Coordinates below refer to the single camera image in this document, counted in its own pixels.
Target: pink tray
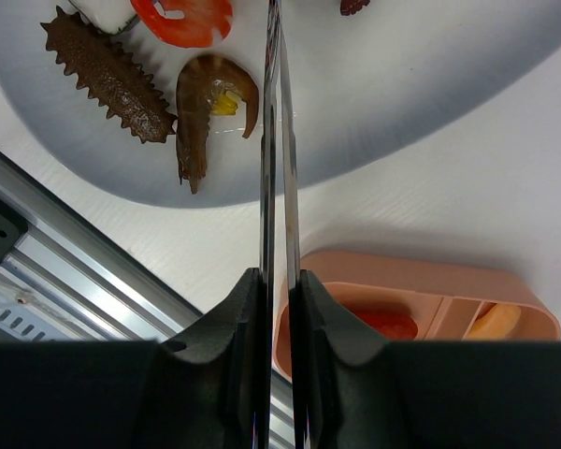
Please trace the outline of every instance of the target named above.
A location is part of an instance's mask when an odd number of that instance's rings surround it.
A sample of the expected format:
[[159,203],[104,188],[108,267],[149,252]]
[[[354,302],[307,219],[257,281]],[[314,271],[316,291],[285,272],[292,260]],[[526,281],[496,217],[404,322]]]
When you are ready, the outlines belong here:
[[[418,325],[416,340],[462,340],[487,307],[508,303],[522,315],[508,340],[559,340],[561,328],[532,291],[505,271],[377,255],[322,252],[302,259],[332,297],[350,311],[402,311]],[[286,284],[273,356],[290,376]]]

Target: white table surface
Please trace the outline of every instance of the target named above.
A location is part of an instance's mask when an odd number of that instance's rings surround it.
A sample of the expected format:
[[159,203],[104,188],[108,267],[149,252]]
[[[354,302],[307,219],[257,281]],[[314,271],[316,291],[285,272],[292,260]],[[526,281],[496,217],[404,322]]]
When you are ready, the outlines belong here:
[[[167,210],[102,192],[37,143],[1,91],[0,150],[201,311],[258,264],[259,205]],[[561,49],[458,121],[299,200],[303,255],[342,248],[507,269],[561,322]]]

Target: shrimp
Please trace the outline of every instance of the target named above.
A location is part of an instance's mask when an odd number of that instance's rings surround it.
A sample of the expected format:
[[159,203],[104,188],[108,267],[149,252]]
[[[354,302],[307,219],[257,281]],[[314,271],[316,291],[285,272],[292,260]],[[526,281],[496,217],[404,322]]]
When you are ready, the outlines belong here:
[[259,91],[252,77],[237,64],[216,54],[202,54],[189,61],[177,83],[177,159],[179,180],[189,180],[192,194],[206,176],[206,140],[210,115],[235,115],[238,96],[246,104],[244,138],[258,120]]

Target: white plate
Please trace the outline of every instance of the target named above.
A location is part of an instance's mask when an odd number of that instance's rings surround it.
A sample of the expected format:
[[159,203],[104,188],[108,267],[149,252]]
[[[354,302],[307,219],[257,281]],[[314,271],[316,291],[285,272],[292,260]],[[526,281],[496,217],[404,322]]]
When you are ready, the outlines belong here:
[[[561,45],[561,0],[372,0],[349,18],[339,15],[338,0],[283,3],[301,186],[440,129]],[[246,141],[242,111],[213,121],[209,172],[191,196],[178,183],[174,138],[141,145],[45,51],[39,23],[53,19],[57,4],[72,10],[66,1],[0,1],[0,84],[56,158],[114,195],[157,206],[218,207],[259,196],[261,125]],[[261,85],[266,1],[234,6],[233,31],[215,50]],[[121,40],[172,103],[180,69],[200,51],[168,46],[142,24]]]

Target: red food piece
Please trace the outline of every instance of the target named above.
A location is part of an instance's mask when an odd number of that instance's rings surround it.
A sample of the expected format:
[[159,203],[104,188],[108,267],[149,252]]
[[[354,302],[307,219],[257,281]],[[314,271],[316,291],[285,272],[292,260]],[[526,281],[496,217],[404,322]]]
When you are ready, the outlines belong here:
[[369,4],[370,0],[340,0],[340,14],[342,16],[351,16]]
[[404,313],[355,311],[353,314],[390,340],[413,340],[418,335],[418,325]]
[[214,44],[214,31],[223,37],[231,32],[233,6],[229,0],[160,0],[166,12],[182,11],[182,19],[163,17],[152,0],[131,0],[137,16],[164,42],[184,48]]

